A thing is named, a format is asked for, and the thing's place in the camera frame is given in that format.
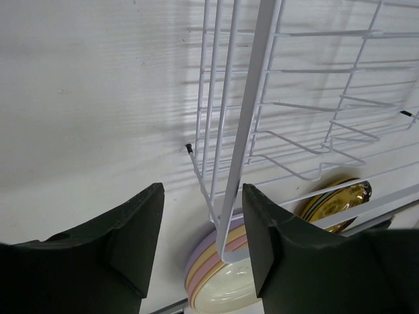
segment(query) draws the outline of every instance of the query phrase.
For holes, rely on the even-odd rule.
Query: white wire rack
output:
[[[419,60],[410,60],[406,63],[397,65],[374,65],[362,61],[367,42],[386,41],[391,43],[398,39],[414,39],[419,37],[419,32],[381,30],[376,28],[376,21],[384,7],[396,6],[401,10],[415,10],[419,13],[419,3],[402,0],[388,1],[369,1],[374,5],[372,16],[370,16],[369,26],[366,29],[357,30],[337,30],[337,31],[313,31],[313,32],[281,32],[282,19],[286,14],[286,4],[293,0],[261,0],[255,31],[239,29],[240,11],[242,0],[234,0],[231,16],[231,25],[228,31],[221,29],[223,20],[224,1],[218,0],[215,14],[215,27],[210,29],[210,0],[205,0],[204,26],[202,32],[202,50],[200,62],[200,78],[198,92],[198,111],[196,117],[196,138],[194,150],[192,145],[188,145],[188,152],[198,177],[201,191],[205,197],[210,211],[211,221],[213,221],[218,231],[217,250],[224,262],[232,263],[247,258],[249,252],[242,249],[236,252],[225,252],[225,245],[229,225],[232,219],[241,217],[240,214],[233,215],[234,204],[237,193],[240,189],[242,172],[244,167],[258,169],[259,165],[270,164],[281,169],[282,175],[277,177],[262,179],[254,183],[257,186],[264,186],[272,183],[283,183],[285,180],[298,178],[302,181],[318,181],[325,171],[334,168],[360,168],[370,160],[384,158],[390,154],[397,154],[405,148],[415,147],[419,142],[414,138],[404,145],[391,146],[384,145],[384,148],[367,154],[367,147],[375,145],[380,140],[387,141],[387,138],[396,133],[408,131],[415,124],[419,116],[419,106],[413,104],[407,108],[407,101],[415,91],[418,79]],[[225,67],[221,65],[219,51],[221,39],[228,37],[228,49],[225,59]],[[240,67],[236,57],[236,49],[240,38],[253,38],[251,45],[251,55],[248,67]],[[278,67],[276,60],[281,60],[281,54],[277,53],[279,39],[301,39],[307,41],[309,38],[355,38],[359,40],[356,48],[357,53],[353,55],[353,64],[347,67],[324,66],[315,68],[302,68],[291,65],[288,68]],[[211,67],[207,69],[208,46],[212,46]],[[364,93],[351,93],[351,86],[357,75],[366,75],[367,78],[361,83],[362,87],[367,86],[366,82],[374,80],[371,75],[377,77],[401,77],[407,76],[406,86],[397,91],[371,89]],[[243,90],[242,103],[232,104],[230,94],[234,89],[234,77],[244,76],[246,85]],[[330,102],[325,105],[306,103],[289,103],[287,101],[275,100],[278,95],[270,94],[271,90],[281,92],[281,88],[270,85],[269,78],[274,75],[293,75],[300,78],[307,78],[310,75],[338,75],[338,80],[346,81],[337,95],[330,98]],[[220,90],[221,98],[216,99],[217,83],[222,82]],[[388,95],[398,93],[394,101],[383,101],[391,99]],[[310,128],[303,132],[304,136],[299,137],[297,131],[284,132],[281,127],[286,112],[292,110],[293,115],[289,116],[291,129],[303,127],[307,116],[301,119],[299,114],[307,114],[310,119]],[[230,123],[233,134],[226,131],[228,113],[240,113],[238,120]],[[213,130],[214,114],[217,119],[217,129]],[[319,125],[321,136],[314,136],[314,126]],[[226,147],[226,143],[234,143],[233,149]],[[296,170],[289,166],[290,160],[299,160],[304,156],[312,156],[315,167]],[[381,178],[395,171],[401,171],[408,167],[417,166],[419,162],[407,164],[392,163],[394,167],[381,169],[369,174],[367,177],[349,183],[340,184],[331,188],[324,188],[315,192],[305,193],[296,197],[283,200],[280,205],[284,206],[305,200],[312,196],[336,190],[345,186]],[[225,189],[219,189],[219,183],[223,175],[228,173],[227,185]],[[328,228],[339,222],[357,217],[395,200],[400,200],[419,191],[419,184],[407,188],[396,190],[393,193],[372,200],[366,204],[355,207],[333,216],[317,221],[315,224],[321,228]],[[219,216],[215,208],[217,197],[223,197],[221,215]]]

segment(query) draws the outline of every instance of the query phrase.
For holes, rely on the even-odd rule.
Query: plate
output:
[[[246,229],[244,224],[240,227],[237,227],[236,229],[230,231],[228,233],[227,237],[227,244],[231,241],[237,239],[238,237],[241,237],[242,235],[246,234]],[[196,271],[199,269],[199,267],[202,266],[203,263],[207,259],[209,259],[214,253],[217,252],[217,247],[215,246],[215,243],[210,245],[195,261],[195,263],[192,265],[191,269],[189,270],[186,280],[185,280],[185,288],[188,289],[189,283],[193,277],[193,275],[196,273]]]
[[[328,187],[356,179],[358,178],[339,180]],[[363,181],[345,188],[339,188],[335,191],[320,194],[313,198],[306,206],[304,211],[301,213],[301,218],[308,222],[315,222],[319,219],[361,205],[362,203],[369,201],[372,191],[373,190],[369,182]],[[354,220],[355,218],[341,222],[340,224],[334,225],[326,230],[333,233],[339,233],[348,227]]]
[[[236,229],[237,227],[244,224],[243,218],[232,220],[230,223],[230,231]],[[193,250],[191,256],[188,259],[185,274],[188,274],[189,270],[191,270],[192,265],[195,263],[196,259],[217,239],[217,230],[212,231],[208,234]]]
[[[228,252],[232,252],[245,243],[247,243],[247,236],[242,235],[241,237],[238,237],[237,239],[227,244],[225,249]],[[219,271],[224,265],[225,263],[221,261],[221,258],[218,255],[218,253],[214,253],[213,256],[211,256],[205,263],[203,263],[199,270],[193,275],[191,282],[189,283],[189,287],[187,288],[189,299],[191,300],[193,292],[196,290],[198,284],[202,282],[202,279],[208,272],[211,271],[212,274],[214,274],[217,271]]]
[[[250,258],[222,267],[192,301],[193,308],[207,314],[229,313],[258,302]]]

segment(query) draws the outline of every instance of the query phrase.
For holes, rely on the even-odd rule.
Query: black rubber tip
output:
[[[186,149],[188,150],[188,154],[194,152],[192,149],[192,145],[191,144],[186,144]]]
[[[405,111],[405,110],[400,111],[400,113],[401,113],[401,114],[404,114],[404,115],[406,115],[406,116],[412,116],[412,115],[413,115],[413,114],[411,114],[410,112]]]

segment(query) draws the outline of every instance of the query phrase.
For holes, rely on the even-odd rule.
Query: dish rack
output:
[[[205,0],[196,137],[194,149],[190,144],[187,148],[210,211],[210,219],[217,229],[217,251],[226,263],[249,257],[248,249],[225,252],[230,222],[242,217],[237,195],[244,170],[246,172],[250,169],[251,173],[252,181],[246,182],[255,183],[258,187],[270,184],[284,186],[286,181],[292,181],[291,184],[313,182],[333,169],[358,169],[372,160],[369,166],[371,168],[377,164],[374,160],[394,160],[395,158],[387,156],[397,155],[403,149],[415,149],[419,144],[416,129],[413,128],[419,116],[419,105],[409,103],[416,91],[419,59],[398,60],[388,65],[390,61],[376,61],[373,56],[376,49],[381,52],[394,50],[394,43],[400,39],[419,37],[419,32],[378,29],[377,20],[383,10],[391,8],[398,12],[406,10],[418,14],[419,3],[403,0],[343,0],[340,2],[347,1],[351,6],[366,6],[367,9],[361,11],[362,16],[371,12],[369,24],[357,25],[365,24],[368,27],[347,29],[350,28],[348,26],[346,29],[336,30],[286,32],[282,29],[282,20],[287,14],[287,5],[293,1],[261,0],[254,29],[249,27],[251,30],[243,30],[240,11],[244,6],[242,0],[234,0],[229,16],[230,29],[225,30],[222,29],[226,11],[224,1],[217,1],[215,26],[212,29],[209,25],[211,2]],[[291,57],[297,60],[295,63],[281,62],[284,58],[279,50],[291,45],[292,40],[299,41],[293,47],[300,46],[305,52],[307,49],[304,47],[308,43],[332,43],[335,49],[334,60],[339,61],[342,57],[345,62],[314,62],[314,66],[308,67],[308,61],[304,58],[307,54],[303,54],[302,58],[294,58],[293,51]],[[371,42],[380,42],[381,48],[369,46],[368,43]],[[239,48],[247,46],[251,50],[248,60],[242,58],[246,53],[239,51]],[[225,48],[227,54],[222,57],[220,51]],[[207,59],[210,52],[211,67],[208,69]],[[369,61],[363,59],[367,54],[372,56],[372,61],[371,58]],[[312,78],[313,75],[326,78],[319,88],[310,85],[318,82],[316,78]],[[246,80],[246,85],[240,86],[237,77],[241,77],[242,81]],[[401,79],[401,86],[398,82],[380,81],[394,77]],[[361,93],[353,92],[352,86],[355,85],[356,90],[361,90]],[[241,99],[237,90],[243,91],[242,101],[237,101]],[[322,93],[318,101],[311,97],[313,91]],[[298,100],[303,93],[306,95],[301,98],[302,103],[288,101]],[[371,150],[375,145],[380,149]],[[396,159],[400,160],[390,162],[394,167],[381,167],[379,171],[362,179],[315,192],[301,192],[285,201],[281,198],[278,203],[286,206],[365,180],[384,180],[381,178],[392,176],[395,171],[412,169],[419,163],[403,163],[402,158]],[[397,189],[314,224],[320,228],[328,228],[417,192],[419,184]]]

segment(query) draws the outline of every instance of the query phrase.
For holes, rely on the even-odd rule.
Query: wire rack bar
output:
[[[210,200],[212,204],[214,204],[215,191],[217,189],[217,180],[218,180],[218,174],[219,174],[218,169],[219,169],[219,161],[221,158],[221,147],[223,145],[225,115],[227,112],[227,98],[228,98],[228,93],[230,92],[230,83],[231,83],[231,76],[232,76],[232,69],[233,69],[233,57],[234,57],[234,50],[236,48],[236,40],[237,40],[237,27],[238,27],[237,22],[238,22],[238,17],[239,17],[240,5],[241,5],[241,0],[234,0],[232,20],[231,20],[230,40],[228,42],[227,64],[226,64],[226,72],[225,72],[225,78],[224,78],[223,96],[221,98],[220,118],[219,118],[218,133],[217,133],[217,144],[215,148],[213,177],[212,177],[212,182],[211,182]]]
[[[208,34],[214,34],[213,29],[207,31]],[[230,35],[230,31],[222,29],[220,31],[221,35]],[[244,31],[238,30],[238,35],[248,35],[254,36],[254,31]],[[317,32],[308,32],[308,33],[280,33],[279,31],[275,32],[275,37],[330,37],[330,36],[339,36],[339,37],[363,37],[367,39],[394,39],[394,38],[415,38],[419,37],[418,32],[404,32],[404,33],[388,33],[384,31],[360,29],[354,31],[317,31]]]
[[[199,153],[199,140],[201,136],[201,111],[202,111],[202,98],[204,96],[204,81],[205,81],[205,67],[206,67],[206,55],[208,45],[208,18],[210,13],[210,0],[205,0],[204,3],[204,25],[202,26],[202,46],[201,46],[201,62],[199,71],[199,83],[198,83],[198,110],[196,112],[196,135],[195,135],[195,158],[198,160]]]
[[[256,99],[261,91],[263,72],[268,66],[268,57],[273,44],[272,34],[275,32],[279,18],[280,6],[275,0],[263,0],[257,16],[255,37],[251,51],[249,73],[247,74],[244,90],[242,110],[237,128],[236,143],[232,154],[234,162],[231,163],[228,174],[227,193],[224,198],[223,211],[220,220],[220,232],[217,234],[217,250],[223,262],[233,263],[249,256],[249,250],[225,252],[227,233],[233,213],[234,202],[240,185],[240,177],[246,153],[247,140],[255,109]]]
[[[218,52],[219,52],[219,32],[221,30],[221,19],[223,18],[223,4],[224,0],[217,1],[217,9],[215,13],[215,33],[213,40],[213,49],[212,49],[212,60],[211,60],[211,76],[209,77],[209,91],[208,91],[208,106],[207,106],[207,119],[205,125],[205,141],[204,141],[204,152],[202,155],[202,176],[204,181],[206,180],[206,167],[208,160],[208,147],[210,143],[209,132],[211,129],[211,116],[212,116],[212,105],[214,100],[214,88],[215,88],[215,73],[217,69],[218,62]]]
[[[380,9],[382,8],[382,4],[383,4],[383,2],[381,2],[381,1],[379,1],[378,4],[377,4],[377,8],[375,9],[375,12],[374,12],[374,15],[373,15],[373,19],[371,20],[371,22],[369,24],[369,27],[368,27],[368,30],[369,31],[372,30],[373,27],[374,27],[374,23],[375,23],[375,21],[377,19],[378,13],[380,12]],[[361,48],[359,49],[359,52],[358,52],[358,55],[357,55],[357,57],[355,59],[353,68],[356,68],[358,66],[358,64],[359,64],[359,61],[360,61],[361,56],[362,56],[362,52],[364,51],[365,45],[367,44],[367,40],[368,39],[366,39],[366,38],[363,39],[362,44],[361,44]],[[351,82],[352,82],[353,77],[354,77],[354,73],[350,73],[350,76],[348,77],[348,80],[346,81],[345,88],[343,89],[342,95],[345,96],[346,93],[348,93],[348,89],[349,89],[349,87],[351,85]],[[339,103],[338,103],[338,109],[342,106],[343,99],[344,98],[340,97],[340,100],[339,100]],[[332,120],[336,120],[337,115],[338,114],[335,113],[335,115],[333,116],[333,119]],[[333,128],[333,125],[331,124],[329,126],[329,129],[327,130],[327,133],[326,133],[326,136],[325,136],[325,142],[329,139],[330,133],[332,132],[332,128]]]

